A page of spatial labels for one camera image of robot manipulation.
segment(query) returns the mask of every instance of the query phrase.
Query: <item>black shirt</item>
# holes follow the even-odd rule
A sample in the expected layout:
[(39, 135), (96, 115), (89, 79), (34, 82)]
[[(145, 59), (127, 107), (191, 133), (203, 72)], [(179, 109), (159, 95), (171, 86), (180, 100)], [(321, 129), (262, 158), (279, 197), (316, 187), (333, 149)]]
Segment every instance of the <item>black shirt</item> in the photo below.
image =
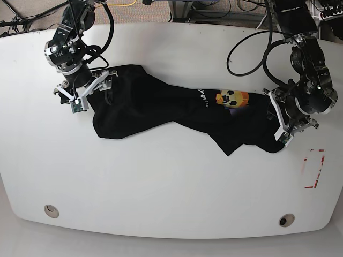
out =
[(177, 122), (210, 135), (231, 154), (240, 145), (257, 145), (275, 153), (276, 119), (266, 119), (267, 96), (233, 90), (189, 89), (171, 86), (147, 74), (143, 67), (111, 68), (112, 89), (87, 97), (101, 138), (121, 139), (167, 122)]

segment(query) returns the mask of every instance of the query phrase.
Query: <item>black cable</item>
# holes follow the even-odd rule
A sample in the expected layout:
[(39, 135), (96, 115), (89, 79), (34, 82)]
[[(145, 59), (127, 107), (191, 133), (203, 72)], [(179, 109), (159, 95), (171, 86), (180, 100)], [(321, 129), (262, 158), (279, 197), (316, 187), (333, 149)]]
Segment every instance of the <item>black cable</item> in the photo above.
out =
[(59, 5), (57, 5), (57, 6), (53, 7), (53, 8), (51, 8), (51, 9), (56, 8), (56, 10), (55, 10), (53, 13), (50, 13), (50, 14), (47, 14), (47, 15), (43, 15), (43, 16), (40, 17), (40, 15), (42, 15), (43, 13), (49, 12), (49, 10), (48, 10), (48, 11), (42, 12), (42, 13), (40, 13), (40, 14), (36, 14), (36, 15), (31, 15), (31, 16), (23, 17), (23, 18), (21, 18), (20, 20), (24, 20), (24, 19), (31, 18), (31, 17), (34, 17), (34, 18), (32, 18), (33, 20), (38, 20), (38, 19), (41, 19), (41, 18), (50, 16), (50, 15), (53, 15), (53, 14), (55, 14), (60, 8), (62, 8), (63, 6), (65, 6), (66, 4), (67, 4), (67, 2), (64, 2), (64, 3), (62, 3), (62, 4), (59, 4)]
[(107, 41), (105, 43), (105, 45), (100, 49), (99, 51), (99, 54), (95, 54), (96, 57), (92, 56), (91, 58), (89, 58), (88, 60), (85, 61), (85, 63), (91, 63), (92, 61), (94, 61), (97, 57), (100, 57), (100, 55), (106, 51), (106, 49), (109, 47), (111, 41), (112, 41), (112, 38), (113, 38), (113, 33), (114, 33), (114, 19), (113, 19), (113, 16), (112, 16), (112, 13), (109, 9), (109, 7), (107, 6), (107, 4), (103, 4), (103, 8), (105, 9), (106, 11), (106, 14), (108, 16), (108, 19), (109, 19), (109, 23), (110, 23), (110, 29), (109, 29), (109, 34), (108, 34), (108, 38), (107, 38)]
[(241, 6), (241, 0), (237, 0), (237, 6), (238, 6), (239, 9), (241, 9), (241, 10), (244, 11), (244, 12), (252, 12), (252, 11), (254, 11), (254, 10), (256, 10), (257, 8), (260, 7), (258, 4), (256, 4), (256, 6), (255, 6), (254, 8), (252, 8), (252, 9), (249, 9), (249, 10), (244, 9), (244, 8)]
[(53, 25), (59, 25), (59, 23), (54, 23), (54, 24), (51, 24), (49, 27), (43, 29), (44, 31), (46, 31), (47, 29), (51, 28)]
[(320, 9), (317, 8), (316, 4), (313, 2), (313, 0), (310, 0), (310, 2), (312, 3), (312, 5), (317, 9), (318, 12), (322, 12)]
[(172, 12), (170, 12), (170, 19), (168, 20), (168, 22), (170, 22), (172, 20), (173, 16), (172, 16)]
[[(229, 55), (227, 56), (227, 60), (226, 60), (226, 68), (227, 70), (230, 72), (231, 75), (233, 76), (237, 76), (237, 77), (243, 77), (243, 76), (247, 76), (247, 75), (250, 75), (252, 73), (254, 73), (255, 71), (257, 71), (261, 66), (262, 64), (266, 61), (267, 59), (267, 55), (266, 55), (266, 52), (269, 52), (270, 51), (270, 48), (271, 48), (271, 43), (272, 43), (272, 39), (273, 39), (273, 19), (272, 19), (272, 15), (270, 13), (270, 8), (269, 8), (269, 4), (268, 4), (268, 0), (264, 0), (265, 4), (266, 4), (266, 10), (267, 10), (267, 18), (268, 18), (268, 21), (269, 21), (269, 31), (261, 31), (261, 32), (257, 32), (257, 33), (253, 33), (245, 38), (243, 38), (238, 44), (236, 44), (233, 49), (230, 51)], [(269, 32), (269, 39), (268, 39), (268, 44), (267, 44), (267, 49), (265, 50), (264, 54), (263, 54), (263, 58), (262, 60), (259, 62), (259, 64), (254, 68), (252, 69), (251, 71), (249, 72), (246, 72), (246, 73), (234, 73), (230, 67), (229, 67), (229, 61), (230, 61), (230, 57), (232, 55), (232, 53), (234, 52), (234, 50), (241, 44), (243, 43), (245, 40), (251, 38), (252, 36), (255, 36), (255, 35), (258, 35), (258, 34), (262, 34), (262, 33), (268, 33)]]
[(255, 1), (252, 1), (252, 0), (242, 0), (242, 1), (245, 1), (245, 2), (248, 2), (248, 3), (253, 3), (253, 4), (259, 5), (261, 7), (266, 7), (263, 3), (260, 3), (260, 2), (255, 2)]
[(207, 17), (207, 18), (211, 18), (211, 19), (220, 19), (220, 18), (224, 18), (225, 16), (227, 16), (230, 12), (231, 12), (231, 7), (232, 7), (232, 5), (231, 5), (231, 1), (230, 0), (228, 0), (229, 1), (229, 3), (230, 3), (230, 9), (229, 9), (229, 11), (226, 13), (226, 14), (224, 14), (223, 16), (219, 16), (219, 17), (211, 17), (211, 16), (207, 16), (207, 15), (204, 15), (204, 14), (202, 14), (201, 12), (197, 12), (197, 14), (199, 14), (199, 15), (201, 15), (201, 16), (204, 16), (204, 17)]
[(76, 91), (75, 81), (77, 80), (77, 78), (79, 77), (80, 74), (82, 74), (82, 73), (79, 73), (79, 74), (76, 75), (75, 80), (74, 80), (74, 82), (73, 82), (74, 99), (77, 99), (77, 98), (79, 97), (78, 94), (77, 94), (77, 91)]
[[(268, 56), (268, 54), (271, 52), (271, 50), (273, 50), (275, 47), (278, 47), (280, 45), (283, 45), (283, 44), (288, 44), (289, 42), (285, 42), (284, 40), (278, 40), (278, 41), (275, 41), (271, 44), (271, 47), (270, 47), (270, 50), (268, 52), (266, 52), (265, 54)], [(273, 81), (275, 84), (279, 85), (280, 87), (288, 90), (289, 89), (289, 85), (284, 83), (283, 81), (277, 79), (276, 77), (274, 77), (270, 71), (268, 70), (268, 67), (267, 67), (267, 59), (266, 61), (263, 63), (263, 70), (264, 72), (266, 73), (266, 75), (268, 76), (268, 78)]]
[(198, 1), (198, 4), (202, 5), (202, 6), (211, 6), (211, 5), (215, 5), (218, 4), (219, 0), (217, 1), (212, 1), (210, 4), (203, 4), (201, 1)]
[(2, 2), (8, 7), (8, 9), (11, 10), (11, 12), (14, 13), (15, 16), (18, 16), (20, 18), (20, 15), (17, 14), (17, 12), (12, 8), (12, 6), (7, 1), (3, 0)]
[[(251, 37), (253, 37), (253, 36), (256, 36), (256, 35), (259, 35), (259, 34), (263, 34), (263, 33), (270, 33), (270, 31), (259, 31), (259, 32), (253, 33), (253, 34), (251, 34), (251, 35), (245, 37), (244, 39), (242, 39), (237, 45), (235, 45), (235, 46), (233, 47), (233, 49), (232, 49), (231, 52), (229, 53), (228, 58), (227, 58), (227, 60), (226, 60), (226, 67), (227, 67), (228, 71), (230, 72), (230, 74), (232, 74), (232, 75), (234, 75), (234, 76), (237, 76), (237, 77), (243, 77), (243, 76), (250, 75), (250, 74), (254, 73), (259, 67), (261, 67), (261, 66), (263, 65), (263, 62), (262, 62), (262, 64), (259, 65), (258, 68), (253, 69), (253, 70), (254, 70), (253, 72), (250, 71), (250, 72), (247, 72), (247, 73), (244, 73), (244, 74), (236, 74), (236, 73), (232, 72), (232, 71), (230, 70), (230, 68), (229, 68), (229, 58), (230, 58), (232, 52), (233, 52), (241, 43), (243, 43), (245, 40), (247, 40), (247, 39), (249, 39), (249, 38), (251, 38)], [(272, 33), (277, 33), (277, 34), (281, 34), (281, 35), (283, 35), (283, 36), (286, 36), (286, 37), (290, 38), (295, 44), (297, 44), (297, 45), (299, 46), (299, 44), (297, 43), (297, 41), (296, 41), (294, 38), (292, 38), (291, 35), (288, 35), (288, 34), (286, 34), (286, 33), (284, 33), (284, 32), (281, 32), (281, 31), (272, 31)], [(270, 49), (269, 49), (269, 48), (267, 48), (266, 51), (264, 52), (264, 54), (263, 54), (263, 60), (266, 60), (266, 58), (267, 58), (267, 54), (266, 54), (266, 53), (268, 53), (268, 52), (270, 52)]]
[(291, 85), (291, 87), (287, 91), (287, 94), (289, 94), (293, 90), (293, 88), (295, 88), (297, 85), (299, 85), (301, 81), (303, 81), (303, 79), (300, 79), (297, 83)]
[(99, 69), (106, 69), (108, 66), (109, 66), (109, 63), (108, 61), (103, 58), (101, 56), (101, 54), (103, 53), (103, 51), (105, 51), (107, 49), (107, 47), (109, 46), (111, 40), (112, 40), (112, 37), (113, 37), (113, 32), (114, 32), (114, 20), (113, 20), (113, 16), (111, 15), (111, 12), (107, 6), (107, 4), (102, 4), (104, 9), (106, 10), (107, 12), (107, 15), (109, 16), (109, 20), (110, 20), (110, 33), (109, 33), (109, 37), (107, 39), (107, 42), (105, 43), (105, 46), (100, 50), (100, 52), (97, 52), (97, 51), (94, 51), (91, 49), (91, 47), (89, 47), (82, 39), (81, 39), (81, 35), (79, 33), (79, 30), (77, 28), (77, 23), (76, 23), (76, 19), (75, 19), (75, 13), (74, 13), (74, 9), (71, 5), (71, 2), (70, 0), (68, 0), (68, 3), (69, 3), (69, 6), (70, 6), (70, 11), (71, 11), (71, 15), (72, 15), (72, 18), (73, 18), (73, 22), (75, 24), (75, 30), (76, 30), (76, 34), (78, 35), (79, 37), (79, 40), (80, 42), (84, 45), (84, 47), (87, 49), (88, 51), (88, 54), (90, 55), (96, 55), (96, 57), (92, 56), (91, 58), (89, 58), (88, 60), (85, 60), (85, 63), (90, 63), (92, 61), (94, 61), (97, 57), (100, 57), (103, 61), (105, 61), (106, 63), (106, 66), (104, 67), (97, 67), (97, 68), (91, 68), (90, 70), (99, 70)]

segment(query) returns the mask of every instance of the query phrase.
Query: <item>wire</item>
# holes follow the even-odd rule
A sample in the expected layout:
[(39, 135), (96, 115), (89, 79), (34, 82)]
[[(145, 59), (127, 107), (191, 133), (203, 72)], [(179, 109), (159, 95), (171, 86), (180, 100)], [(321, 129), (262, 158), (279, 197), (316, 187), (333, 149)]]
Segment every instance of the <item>wire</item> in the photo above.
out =
[[(44, 15), (44, 16), (42, 16), (42, 17), (39, 17), (39, 19), (45, 18), (45, 17), (48, 17), (48, 16), (50, 16), (50, 15), (55, 14), (55, 13), (56, 13), (59, 9), (61, 9), (63, 6), (60, 6), (59, 8), (57, 8), (55, 11), (53, 11), (53, 12), (50, 13), (50, 14)], [(24, 20), (24, 19), (31, 18), (31, 17), (37, 17), (37, 16), (39, 16), (39, 15), (40, 15), (40, 14), (31, 15), (31, 16), (26, 16), (26, 17), (21, 18), (20, 20)]]
[(312, 5), (317, 9), (318, 12), (322, 12), (320, 9), (317, 8), (316, 4), (313, 2), (313, 0), (310, 0), (310, 2), (312, 3)]
[(107, 4), (108, 6), (121, 6), (121, 7), (126, 7), (126, 6), (132, 6), (137, 2), (137, 0), (134, 0), (131, 4)]
[(79, 77), (79, 75), (82, 74), (82, 73), (78, 73), (75, 77), (75, 80), (73, 82), (73, 93), (74, 93), (74, 99), (77, 99), (78, 98), (78, 94), (77, 94), (77, 90), (76, 90), (76, 87), (75, 87), (75, 81), (77, 80), (77, 78)]
[(168, 22), (170, 22), (172, 20), (173, 16), (172, 16), (172, 12), (170, 12), (170, 19), (168, 20)]
[(6, 1), (2, 1), (13, 13), (15, 16), (18, 16), (20, 18), (20, 15), (16, 13), (15, 10), (13, 10), (13, 8), (6, 2)]
[(197, 14), (199, 14), (199, 15), (201, 15), (201, 16), (204, 16), (204, 17), (207, 17), (207, 18), (211, 18), (211, 19), (220, 19), (220, 18), (223, 18), (223, 17), (227, 16), (227, 15), (231, 12), (231, 7), (232, 7), (231, 1), (230, 1), (230, 0), (228, 0), (228, 1), (229, 1), (229, 4), (230, 4), (230, 9), (229, 9), (229, 11), (228, 11), (226, 14), (224, 14), (223, 16), (211, 17), (211, 16), (204, 15), (204, 14), (202, 14), (201, 12), (197, 12), (197, 10), (196, 10), (196, 12), (197, 12)]
[[(272, 39), (273, 39), (273, 20), (272, 20), (272, 15), (270, 13), (270, 8), (269, 8), (269, 4), (268, 4), (268, 0), (264, 0), (265, 4), (266, 4), (266, 10), (267, 10), (267, 16), (268, 16), (268, 19), (269, 19), (269, 30), (268, 31), (260, 31), (260, 32), (257, 32), (257, 33), (253, 33), (245, 38), (243, 38), (240, 42), (238, 42), (234, 47), (233, 49), (230, 51), (229, 55), (227, 56), (227, 59), (226, 59), (226, 68), (227, 70), (229, 71), (229, 73), (233, 76), (237, 76), (237, 77), (243, 77), (243, 76), (247, 76), (247, 75), (250, 75), (252, 73), (254, 73), (255, 71), (257, 71), (261, 66), (262, 64), (266, 61), (267, 59), (267, 55), (266, 55), (266, 52), (269, 52), (270, 51), (270, 48), (271, 48), (271, 43), (272, 43)], [(268, 44), (267, 44), (267, 48), (263, 54), (263, 58), (262, 60), (259, 62), (259, 64), (254, 68), (252, 69), (251, 71), (249, 72), (246, 72), (246, 73), (234, 73), (230, 67), (229, 67), (229, 61), (230, 61), (230, 57), (232, 55), (232, 53), (234, 52), (234, 50), (241, 44), (243, 43), (245, 40), (255, 36), (255, 35), (258, 35), (258, 34), (262, 34), (262, 33), (269, 33), (269, 39), (268, 39)]]
[(293, 90), (293, 88), (295, 88), (297, 85), (299, 85), (300, 82), (302, 82), (302, 79), (300, 79), (297, 83), (293, 84), (293, 85), (289, 88), (289, 90), (287, 91), (287, 94), (289, 94), (289, 93)]
[(250, 9), (250, 10), (244, 9), (244, 8), (241, 6), (241, 0), (237, 0), (237, 6), (238, 6), (239, 9), (241, 9), (241, 10), (244, 11), (244, 12), (252, 12), (252, 11), (256, 10), (257, 8), (259, 8), (259, 5), (256, 4), (256, 6), (255, 6), (254, 8), (252, 8), (252, 9)]
[[(275, 47), (278, 47), (278, 46), (281, 46), (283, 44), (288, 44), (289, 42), (285, 42), (284, 40), (278, 40), (278, 41), (275, 41), (271, 44), (271, 47), (270, 47), (270, 50), (268, 52), (266, 52), (265, 54), (268, 56), (270, 54), (270, 52), (275, 48)], [(276, 77), (274, 77), (270, 71), (268, 70), (268, 66), (267, 66), (267, 59), (266, 61), (263, 63), (263, 70), (265, 72), (265, 74), (267, 75), (267, 77), (273, 81), (275, 84), (277, 84), (278, 86), (284, 88), (284, 89), (289, 89), (289, 85), (284, 83), (283, 81), (277, 79)]]
[(44, 31), (46, 31), (47, 29), (51, 28), (53, 25), (59, 25), (59, 23), (51, 24), (49, 27), (45, 28)]
[[(81, 35), (80, 35), (80, 33), (79, 33), (79, 29), (77, 28), (77, 23), (76, 23), (76, 19), (75, 19), (75, 13), (74, 13), (73, 6), (71, 5), (70, 0), (68, 0), (68, 3), (69, 3), (69, 7), (70, 7), (70, 11), (71, 11), (72, 18), (73, 18), (73, 22), (74, 22), (74, 25), (75, 25), (75, 31), (76, 31), (77, 36), (79, 37), (80, 42), (84, 45), (84, 47), (86, 48), (88, 54), (92, 53), (93, 55), (96, 55), (96, 57), (100, 57), (100, 58), (106, 63), (106, 66), (104, 66), (104, 67), (96, 67), (96, 68), (91, 68), (91, 69), (89, 69), (89, 70), (91, 71), (91, 70), (106, 69), (106, 68), (109, 66), (109, 63), (108, 63), (108, 61), (107, 61), (105, 58), (103, 58), (103, 57), (101, 56), (101, 53), (103, 53), (103, 52), (107, 49), (108, 45), (110, 44), (110, 42), (111, 42), (111, 40), (112, 40), (112, 37), (113, 37), (113, 30), (112, 30), (112, 28), (114, 27), (113, 17), (110, 15), (111, 13), (110, 13), (110, 11), (109, 11), (109, 9), (108, 9), (108, 6), (105, 6), (105, 4), (103, 4), (103, 7), (105, 8), (105, 10), (106, 10), (106, 12), (107, 12), (107, 15), (109, 16), (109, 19), (110, 19), (111, 29), (110, 29), (110, 33), (109, 33), (109, 37), (108, 37), (108, 39), (107, 39), (107, 42), (105, 43), (105, 46), (101, 49), (100, 52), (97, 52), (97, 51), (93, 51), (93, 50), (91, 49), (91, 47), (89, 47), (89, 46), (81, 39)], [(92, 56), (90, 59), (85, 60), (85, 63), (86, 63), (86, 64), (87, 64), (87, 63), (90, 63), (90, 62), (92, 62), (92, 61), (95, 60), (95, 59), (96, 59), (96, 58), (94, 58), (94, 56)]]
[(261, 7), (266, 7), (263, 3), (260, 3), (260, 2), (255, 2), (252, 0), (243, 0), (243, 1), (248, 2), (248, 3), (253, 3), (253, 4), (259, 5)]
[(267, 15), (264, 15), (261, 22), (259, 23), (259, 25), (256, 27), (256, 29), (259, 29), (260, 26), (262, 26), (262, 24), (264, 23), (265, 19), (267, 18)]
[(201, 1), (198, 2), (198, 4), (202, 5), (202, 6), (211, 6), (211, 5), (215, 5), (218, 4), (219, 0), (216, 1), (212, 1), (210, 4), (203, 4)]

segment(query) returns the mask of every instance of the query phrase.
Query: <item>cartoon graphic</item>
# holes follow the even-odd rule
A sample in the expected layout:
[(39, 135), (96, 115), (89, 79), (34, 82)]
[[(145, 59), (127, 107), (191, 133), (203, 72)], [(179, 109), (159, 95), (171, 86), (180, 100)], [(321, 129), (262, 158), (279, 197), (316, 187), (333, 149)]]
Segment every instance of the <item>cartoon graphic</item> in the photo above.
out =
[(225, 108), (240, 108), (248, 104), (249, 94), (242, 91), (221, 90), (220, 94), (215, 96), (215, 100)]

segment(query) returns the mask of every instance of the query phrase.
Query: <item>floor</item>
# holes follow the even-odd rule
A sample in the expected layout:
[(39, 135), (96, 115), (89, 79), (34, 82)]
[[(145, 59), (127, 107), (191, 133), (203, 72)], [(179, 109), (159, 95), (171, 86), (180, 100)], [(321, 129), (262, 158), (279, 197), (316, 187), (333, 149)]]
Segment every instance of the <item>floor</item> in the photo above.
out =
[[(109, 0), (108, 4), (128, 4), (132, 3), (134, 0)], [(230, 3), (232, 5), (231, 11), (239, 11), (240, 9), (237, 6), (237, 2), (241, 2), (241, 7), (244, 9), (251, 9), (254, 7), (254, 4), (244, 2), (242, 0), (219, 0), (217, 4), (212, 6), (202, 6), (202, 9), (207, 10), (217, 10), (221, 12), (227, 12), (230, 9)], [(22, 1), (22, 0), (7, 0), (7, 2), (22, 16), (27, 17), (31, 15), (35, 15), (41, 13), (49, 8), (52, 8), (60, 3), (65, 2), (65, 0), (30, 0), (30, 1)], [(56, 13), (53, 13), (45, 18), (42, 18), (32, 25), (31, 29), (45, 29), (48, 28), (50, 25), (54, 23), (58, 23), (61, 20), (62, 13), (65, 7), (62, 7), (60, 10), (57, 10)], [(144, 5), (141, 0), (138, 0), (132, 6), (111, 6), (110, 7), (114, 20), (116, 23), (124, 23), (124, 22), (168, 22), (170, 19), (169, 13), (169, 5), (167, 1), (163, 0), (156, 0), (152, 3), (151, 6)], [(259, 7), (254, 12), (257, 13), (264, 13), (265, 10)], [(97, 8), (95, 10), (96, 14), (96, 24), (106, 24), (109, 23), (108, 17), (103, 8)], [(2, 2), (0, 1), (0, 20), (11, 21), (14, 17), (14, 14), (11, 10)], [(232, 23), (231, 25), (238, 25), (238, 26), (249, 26), (249, 24), (237, 24)], [(0, 34), (6, 31), (4, 28), (0, 28)]]

